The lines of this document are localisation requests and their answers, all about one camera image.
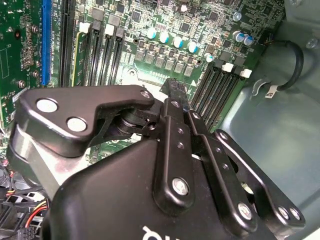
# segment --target ram slot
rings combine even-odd
[[[205,124],[207,126],[212,124],[212,121],[218,114],[218,109],[221,107],[221,104],[229,95],[230,91],[232,90],[234,83],[236,82],[235,79],[237,78],[236,75],[229,73],[228,79],[225,82],[224,86],[221,88],[219,95],[216,96],[214,103],[212,103],[211,108],[208,110],[208,114],[206,117]]]
[[[112,55],[112,48],[114,46],[114,29],[112,25],[108,25],[105,28],[104,32],[104,49],[103,49],[103,56],[102,56],[102,67],[101,72],[98,78],[98,85],[106,85],[108,79],[108,69],[110,65],[111,55]]]
[[[61,1],[59,86],[68,87],[74,39],[76,0]]]
[[[114,85],[116,83],[118,67],[122,55],[122,49],[125,43],[125,30],[122,28],[117,28],[115,32],[115,44],[114,44],[114,52],[110,70],[110,78],[108,81],[108,85]]]
[[[221,97],[224,90],[228,86],[230,73],[223,71],[221,73],[221,75],[222,75],[222,77],[219,80],[219,84],[218,84],[217,88],[215,89],[214,93],[210,96],[210,99],[208,101],[207,106],[205,106],[205,110],[204,110],[203,116],[202,116],[205,122],[208,120],[215,105],[218,103],[219,98]]]
[[[96,76],[98,72],[98,64],[100,59],[100,47],[101,47],[101,23],[93,21],[91,30],[88,36],[87,53],[85,58],[85,74],[84,85],[95,86]]]
[[[211,83],[213,74],[214,69],[212,67],[212,64],[209,64],[191,100],[191,106],[195,111],[198,109],[198,105],[201,102],[201,99],[203,98],[204,94],[206,93],[206,90],[208,89],[208,86]]]

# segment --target green circuit board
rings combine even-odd
[[[8,132],[19,95],[40,87],[42,1],[0,1],[0,117]]]

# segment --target pcie slot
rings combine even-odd
[[[206,117],[205,124],[208,126],[209,124],[212,123],[212,120],[217,116],[218,110],[221,107],[221,104],[224,102],[224,100],[227,98],[228,94],[230,93],[230,90],[233,87],[233,83],[235,83],[235,79],[237,78],[236,75],[229,73],[228,74],[228,79],[221,88],[221,91],[219,95],[217,95],[217,98],[215,101],[212,103],[211,108],[208,110],[208,114]]]
[[[93,21],[91,26],[88,43],[87,53],[85,58],[85,73],[84,73],[84,85],[95,86],[96,77],[98,72],[98,64],[100,59],[101,48],[101,23]]]
[[[104,51],[102,57],[102,68],[101,73],[99,75],[98,85],[106,85],[107,77],[108,77],[108,68],[112,55],[112,48],[114,45],[114,38],[112,35],[105,34],[104,35]]]
[[[122,55],[122,49],[125,43],[125,30],[122,28],[117,28],[115,32],[115,44],[114,52],[110,70],[110,78],[107,85],[114,85],[116,83],[118,67]]]
[[[42,2],[42,81],[47,85],[50,81],[51,63],[51,9],[52,0]]]
[[[225,72],[222,71],[221,69],[217,69],[215,74],[213,75],[208,91],[199,105],[198,113],[202,117],[204,117],[206,113],[206,109],[208,108],[208,105],[211,102],[211,99],[216,97],[215,93],[217,89],[219,89],[219,86],[222,84],[222,80],[224,76],[225,76]]]
[[[76,0],[61,1],[59,86],[69,85]]]
[[[203,110],[202,117],[204,121],[206,121],[213,109],[213,106],[217,103],[218,98],[223,93],[224,88],[228,84],[228,78],[230,76],[230,73],[222,71],[219,79],[217,80],[217,85],[214,89],[214,92],[210,95],[209,100],[207,101],[207,104]]]
[[[225,91],[225,94],[223,95],[223,98],[219,102],[219,104],[216,106],[215,110],[213,110],[213,114],[210,117],[208,121],[208,129],[211,129],[215,122],[217,121],[219,115],[221,114],[222,110],[224,109],[228,99],[230,98],[231,94],[233,93],[235,87],[237,86],[237,83],[239,81],[240,77],[235,77],[233,81],[228,86],[228,89]]]
[[[200,85],[198,86],[192,101],[191,106],[196,111],[198,109],[198,103],[200,103],[201,98],[203,98],[204,94],[206,93],[206,90],[208,89],[208,86],[211,83],[212,76],[214,74],[214,69],[212,67],[212,64],[208,65],[207,70],[204,73],[204,76],[200,82]]]

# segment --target silver screw head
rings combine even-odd
[[[285,218],[285,219],[289,219],[289,215],[287,213],[287,211],[282,207],[282,206],[279,206],[278,207],[278,210],[279,212],[281,213],[281,215]]]
[[[149,99],[150,98],[150,93],[147,91],[141,91],[140,92],[142,96],[144,96],[145,98]]]
[[[315,49],[319,46],[319,39],[313,37],[309,39],[309,41],[306,43],[305,47],[307,49]]]
[[[239,212],[240,212],[241,216],[244,219],[247,219],[247,220],[251,220],[252,219],[251,210],[247,205],[245,205],[244,203],[240,202],[238,204],[238,209],[239,209]]]
[[[198,114],[198,113],[193,112],[193,113],[192,113],[192,115],[193,115],[196,119],[200,119],[200,116],[199,116],[199,114]]]
[[[181,196],[185,196],[189,192],[187,183],[183,179],[178,177],[172,180],[172,187],[173,190]]]
[[[295,210],[294,208],[291,207],[291,208],[290,208],[290,212],[292,213],[292,215],[293,215],[297,220],[300,220],[300,219],[301,219],[298,211]]]
[[[239,12],[239,11],[237,11],[237,12],[235,12],[234,14],[233,14],[233,21],[235,21],[235,22],[239,22],[240,20],[241,20],[241,18],[242,18],[242,13],[241,12]]]
[[[85,121],[83,121],[80,118],[77,117],[71,117],[67,122],[66,122],[68,128],[71,131],[74,132],[82,132],[84,130],[86,130],[87,128],[87,124],[85,123]]]
[[[50,99],[40,99],[36,102],[36,107],[44,113],[53,113],[57,111],[58,105]]]

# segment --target capacitor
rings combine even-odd
[[[188,6],[186,4],[181,4],[178,8],[179,13],[184,14],[188,11]]]
[[[169,41],[169,34],[166,31],[162,31],[159,40],[161,43],[166,44]]]
[[[154,39],[156,37],[157,31],[154,27],[149,27],[146,31],[146,36],[148,39]]]
[[[214,57],[209,52],[204,54],[203,57],[204,57],[204,59],[206,60],[207,63],[211,63],[214,60]]]
[[[232,37],[235,41],[237,41],[238,43],[241,43],[244,39],[245,39],[245,35],[240,32],[240,31],[235,31],[233,34],[232,34]]]
[[[181,48],[182,45],[183,45],[183,42],[182,42],[182,38],[179,37],[179,36],[176,36],[174,39],[173,39],[173,45],[178,49],[178,48]]]
[[[197,51],[197,44],[194,41],[188,43],[188,50],[190,53],[194,54]]]
[[[251,44],[254,43],[254,38],[248,34],[244,35],[243,43],[246,46],[250,46]]]

